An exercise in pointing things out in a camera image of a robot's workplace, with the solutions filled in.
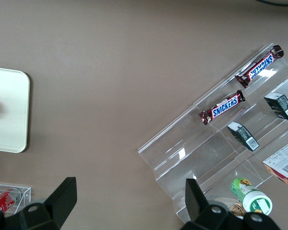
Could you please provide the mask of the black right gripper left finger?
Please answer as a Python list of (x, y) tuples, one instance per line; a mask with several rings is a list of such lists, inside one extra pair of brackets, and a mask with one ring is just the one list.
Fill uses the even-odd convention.
[(32, 203), (9, 217), (0, 211), (0, 230), (60, 230), (76, 203), (76, 178), (67, 177), (43, 203)]

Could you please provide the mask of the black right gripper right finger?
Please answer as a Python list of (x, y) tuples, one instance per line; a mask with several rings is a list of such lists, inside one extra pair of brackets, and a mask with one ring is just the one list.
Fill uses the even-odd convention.
[(183, 230), (278, 230), (280, 227), (265, 214), (234, 216), (223, 204), (209, 204), (195, 179), (186, 179), (185, 203), (190, 221)]

